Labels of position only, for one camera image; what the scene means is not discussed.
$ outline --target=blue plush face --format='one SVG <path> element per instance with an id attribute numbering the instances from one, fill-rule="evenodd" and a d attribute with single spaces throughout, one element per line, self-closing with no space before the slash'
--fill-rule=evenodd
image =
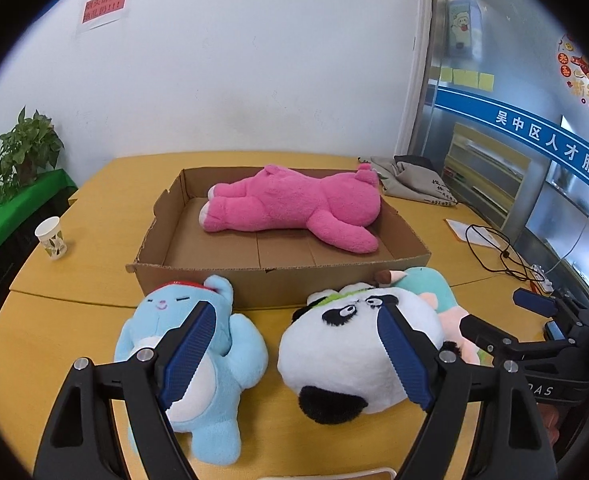
<path id="1" fill-rule="evenodd" d="M 199 301 L 209 301 L 216 311 L 216 329 L 210 349 L 225 354 L 230 350 L 229 318 L 232 313 L 232 288 L 230 299 L 226 296 L 229 283 L 217 283 L 223 290 L 214 291 L 191 285 L 171 284 L 151 292 L 139 304 L 129 322 L 129 333 L 133 343 L 151 336 L 162 336 L 186 320 Z"/>

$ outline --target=red paper sign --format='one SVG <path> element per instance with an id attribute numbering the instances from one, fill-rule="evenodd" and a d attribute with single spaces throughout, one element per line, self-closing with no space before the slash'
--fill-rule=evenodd
<path id="1" fill-rule="evenodd" d="M 90 0 L 83 11 L 82 23 L 124 8 L 126 0 Z"/>

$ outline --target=plant pot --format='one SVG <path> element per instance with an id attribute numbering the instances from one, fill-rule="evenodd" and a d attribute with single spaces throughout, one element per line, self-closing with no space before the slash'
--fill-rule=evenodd
<path id="1" fill-rule="evenodd" d="M 36 180 L 36 164 L 30 158 L 17 166 L 18 183 L 21 187 L 30 186 Z"/>

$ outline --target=paper cup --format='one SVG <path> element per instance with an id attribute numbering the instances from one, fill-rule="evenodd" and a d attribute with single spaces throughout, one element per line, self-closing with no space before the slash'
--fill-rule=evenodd
<path id="1" fill-rule="evenodd" d="M 34 235 L 39 238 L 51 260 L 58 260 L 68 250 L 61 232 L 61 219 L 58 216 L 51 216 L 41 222 L 34 230 Z"/>

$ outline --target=silver screw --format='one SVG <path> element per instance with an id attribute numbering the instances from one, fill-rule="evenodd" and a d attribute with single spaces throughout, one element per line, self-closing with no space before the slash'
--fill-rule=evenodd
<path id="1" fill-rule="evenodd" d="M 451 350 L 443 350 L 439 352 L 439 359 L 444 363 L 453 363 L 456 361 L 456 354 Z"/>
<path id="2" fill-rule="evenodd" d="M 136 353 L 136 358 L 139 361 L 146 362 L 152 359 L 152 357 L 154 357 L 154 350 L 152 348 L 142 348 Z"/>
<path id="3" fill-rule="evenodd" d="M 79 357 L 79 359 L 77 359 L 72 366 L 74 366 L 74 368 L 76 370 L 82 370 L 83 368 L 87 367 L 89 364 L 90 364 L 90 361 L 88 360 L 87 357 Z"/>
<path id="4" fill-rule="evenodd" d="M 514 372 L 517 372 L 519 370 L 519 365 L 516 364 L 514 361 L 508 360 L 503 363 L 503 368 L 505 368 L 508 372 L 513 374 Z"/>

